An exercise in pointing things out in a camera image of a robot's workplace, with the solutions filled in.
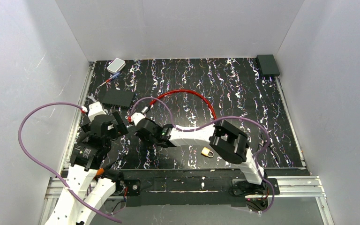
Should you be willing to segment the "red cable lock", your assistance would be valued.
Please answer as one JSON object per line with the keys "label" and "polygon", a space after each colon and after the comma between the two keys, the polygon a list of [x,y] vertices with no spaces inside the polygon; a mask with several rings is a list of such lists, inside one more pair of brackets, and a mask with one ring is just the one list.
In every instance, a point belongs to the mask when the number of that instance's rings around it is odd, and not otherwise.
{"label": "red cable lock", "polygon": [[212,105],[212,103],[208,100],[207,97],[205,97],[203,94],[194,91],[194,90],[189,90],[189,89],[174,89],[174,90],[170,90],[167,92],[164,92],[160,95],[158,95],[156,98],[159,100],[163,100],[169,97],[178,97],[182,95],[183,97],[185,97],[186,99],[188,97],[191,97],[191,99],[193,100],[194,98],[199,99],[199,102],[202,103],[203,105],[205,105],[205,107],[208,109],[208,112],[211,115],[212,119],[217,119],[217,114],[214,110],[214,107]]}

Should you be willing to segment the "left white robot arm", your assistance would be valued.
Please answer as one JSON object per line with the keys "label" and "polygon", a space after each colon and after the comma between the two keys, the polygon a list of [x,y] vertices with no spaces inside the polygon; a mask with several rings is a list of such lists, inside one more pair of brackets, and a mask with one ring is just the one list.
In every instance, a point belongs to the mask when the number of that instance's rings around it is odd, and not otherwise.
{"label": "left white robot arm", "polygon": [[128,134],[120,114],[107,115],[103,112],[91,116],[86,127],[87,141],[75,146],[65,179],[67,185],[46,221],[47,225],[88,225],[96,212],[80,200],[99,210],[115,191],[126,189],[122,172],[99,171],[102,161],[112,149],[112,142]]}

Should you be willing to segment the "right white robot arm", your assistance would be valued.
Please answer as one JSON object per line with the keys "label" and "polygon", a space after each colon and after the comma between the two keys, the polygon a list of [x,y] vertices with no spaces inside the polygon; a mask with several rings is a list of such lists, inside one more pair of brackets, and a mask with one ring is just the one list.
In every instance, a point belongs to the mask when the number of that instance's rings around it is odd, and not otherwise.
{"label": "right white robot arm", "polygon": [[246,133],[225,119],[214,120],[201,127],[159,126],[143,114],[135,113],[130,121],[135,135],[146,145],[163,148],[197,145],[214,150],[223,160],[236,165],[246,181],[264,186],[264,169],[256,163]]}

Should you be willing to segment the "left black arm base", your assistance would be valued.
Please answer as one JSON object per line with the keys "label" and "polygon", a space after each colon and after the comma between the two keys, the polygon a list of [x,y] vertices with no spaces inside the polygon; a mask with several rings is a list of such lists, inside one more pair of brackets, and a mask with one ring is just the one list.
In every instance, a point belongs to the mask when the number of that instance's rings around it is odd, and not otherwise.
{"label": "left black arm base", "polygon": [[141,189],[140,180],[124,180],[125,186],[127,188],[126,196],[139,196]]}

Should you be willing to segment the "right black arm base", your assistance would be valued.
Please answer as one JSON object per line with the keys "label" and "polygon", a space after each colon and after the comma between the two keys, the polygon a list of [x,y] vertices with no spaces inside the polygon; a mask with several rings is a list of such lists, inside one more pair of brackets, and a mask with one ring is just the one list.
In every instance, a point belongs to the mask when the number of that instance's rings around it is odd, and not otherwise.
{"label": "right black arm base", "polygon": [[247,196],[247,195],[260,195],[266,196],[267,194],[278,195],[280,194],[279,184],[277,179],[268,178],[269,183],[263,181],[262,184],[252,184],[246,179],[232,179],[232,184],[229,188],[229,193],[233,196]]}

